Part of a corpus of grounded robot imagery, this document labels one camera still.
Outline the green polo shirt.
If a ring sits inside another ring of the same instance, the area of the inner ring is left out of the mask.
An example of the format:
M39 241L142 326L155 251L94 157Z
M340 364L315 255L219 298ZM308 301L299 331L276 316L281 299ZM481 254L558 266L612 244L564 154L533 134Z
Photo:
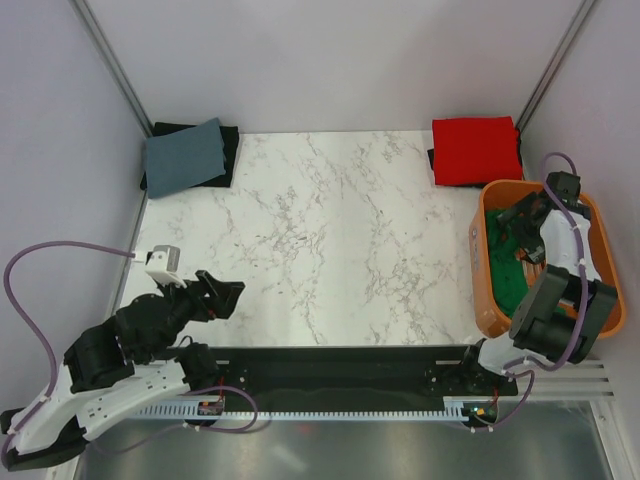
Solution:
M502 209L485 212L487 248L494 301L505 316L512 318L527 295L529 286L522 262L518 258L520 250L500 248L500 236L504 227L497 224L497 216L501 212Z

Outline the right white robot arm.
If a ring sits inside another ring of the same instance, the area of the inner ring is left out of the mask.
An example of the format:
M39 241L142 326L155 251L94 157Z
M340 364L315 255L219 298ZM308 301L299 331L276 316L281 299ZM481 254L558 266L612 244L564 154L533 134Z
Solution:
M585 359L622 318L618 280L594 201L576 187L494 181L469 227L477 359L458 368L467 392L533 363Z

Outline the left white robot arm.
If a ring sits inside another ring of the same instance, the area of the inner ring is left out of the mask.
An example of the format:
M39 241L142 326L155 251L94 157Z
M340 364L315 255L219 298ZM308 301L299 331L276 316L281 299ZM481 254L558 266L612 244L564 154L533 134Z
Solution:
M2 413L4 466L62 464L149 405L218 390L221 373L208 345L170 350L189 322L230 318L245 287L199 270L195 279L160 285L84 331L64 353L53 386L30 406Z

